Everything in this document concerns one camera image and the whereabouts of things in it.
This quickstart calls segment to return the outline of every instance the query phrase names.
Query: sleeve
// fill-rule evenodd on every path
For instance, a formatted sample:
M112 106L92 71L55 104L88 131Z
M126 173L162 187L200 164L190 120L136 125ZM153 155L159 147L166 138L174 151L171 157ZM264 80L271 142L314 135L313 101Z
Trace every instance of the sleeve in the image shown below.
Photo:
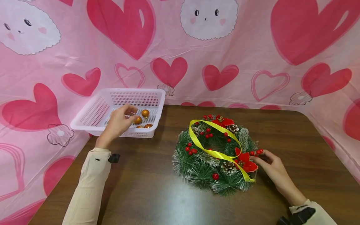
M326 211L316 202L312 202L309 199L306 200L302 206L289 207L291 214L301 212L306 208L315 209L315 213L304 223L304 225L336 225L335 221L326 213Z
M110 173L110 156L109 150L101 148L88 153L63 225L96 225L105 181Z

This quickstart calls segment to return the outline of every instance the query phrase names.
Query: cartoon face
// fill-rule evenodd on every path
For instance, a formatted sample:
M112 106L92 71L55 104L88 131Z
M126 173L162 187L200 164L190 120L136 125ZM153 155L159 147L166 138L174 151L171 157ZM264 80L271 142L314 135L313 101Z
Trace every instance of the cartoon face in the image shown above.
M0 0L0 42L21 55L36 54L60 41L48 14L25 1Z
M200 40L225 37L236 24L236 0L185 0L181 25L186 34Z

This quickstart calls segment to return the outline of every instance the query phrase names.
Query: wooden table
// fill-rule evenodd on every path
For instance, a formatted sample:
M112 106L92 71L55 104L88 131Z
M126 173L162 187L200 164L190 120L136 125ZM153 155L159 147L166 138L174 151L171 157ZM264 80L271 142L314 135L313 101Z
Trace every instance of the wooden table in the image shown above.
M121 159L112 165L104 190L102 225L276 224L288 215L288 204L259 170L248 192L227 197L198 190L174 174L172 155L180 131L205 114L233 118L250 131L259 147L282 158L304 195L318 202L339 224L359 224L360 186L301 113L257 109L164 106L152 139L118 138L111 151ZM92 137L30 222L59 225L78 183Z

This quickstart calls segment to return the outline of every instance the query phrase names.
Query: red poinsettia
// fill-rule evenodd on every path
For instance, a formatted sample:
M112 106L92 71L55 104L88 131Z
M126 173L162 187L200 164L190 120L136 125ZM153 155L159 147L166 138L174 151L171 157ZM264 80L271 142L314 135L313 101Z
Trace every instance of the red poinsettia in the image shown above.
M232 119L223 118L222 116L218 115L215 120L212 121L213 123L226 128L226 126L235 124Z
M250 172L254 172L257 170L257 165L254 162L250 161L250 154L247 153L240 153L240 149L235 148L235 153L239 157L237 159L234 159L234 161L239 164L239 166L241 166L242 169L244 169L244 171L246 173L250 173Z

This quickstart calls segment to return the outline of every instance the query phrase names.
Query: pink fabric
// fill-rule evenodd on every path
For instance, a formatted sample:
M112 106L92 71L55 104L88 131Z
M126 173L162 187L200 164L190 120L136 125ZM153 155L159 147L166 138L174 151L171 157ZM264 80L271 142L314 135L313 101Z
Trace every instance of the pink fabric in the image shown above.
M359 17L359 0L2 0L0 224L28 223L89 139L70 121L106 87L299 111L360 180Z

